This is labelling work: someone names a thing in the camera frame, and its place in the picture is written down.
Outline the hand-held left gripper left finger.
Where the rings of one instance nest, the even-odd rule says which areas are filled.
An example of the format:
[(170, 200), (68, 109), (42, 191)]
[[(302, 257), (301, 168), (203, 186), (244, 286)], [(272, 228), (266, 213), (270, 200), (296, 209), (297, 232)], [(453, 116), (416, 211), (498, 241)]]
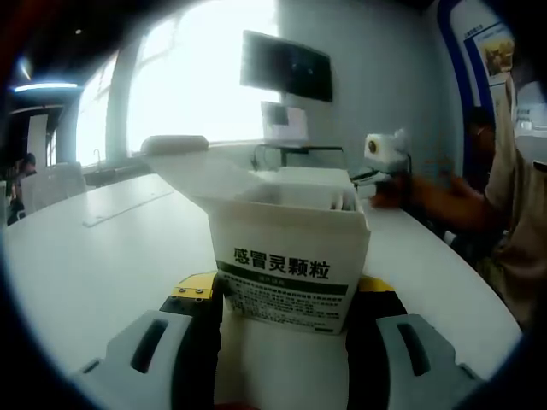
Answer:
[(113, 337), (101, 359), (72, 377), (100, 409), (212, 409), (221, 350), (222, 281), (178, 282), (157, 310)]

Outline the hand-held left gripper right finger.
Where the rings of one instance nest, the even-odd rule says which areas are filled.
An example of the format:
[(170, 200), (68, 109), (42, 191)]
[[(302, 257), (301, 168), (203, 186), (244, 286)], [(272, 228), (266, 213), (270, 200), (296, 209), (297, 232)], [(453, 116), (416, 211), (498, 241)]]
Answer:
[(454, 409), (482, 383), (378, 278), (360, 279), (345, 324), (349, 409)]

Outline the person's right hand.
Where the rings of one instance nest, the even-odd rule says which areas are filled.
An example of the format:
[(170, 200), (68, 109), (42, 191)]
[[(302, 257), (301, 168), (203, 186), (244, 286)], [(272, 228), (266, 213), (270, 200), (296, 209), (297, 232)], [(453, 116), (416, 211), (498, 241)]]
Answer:
[(374, 208), (414, 208), (424, 203), (428, 183), (410, 173), (396, 173), (374, 183), (375, 193), (369, 199)]

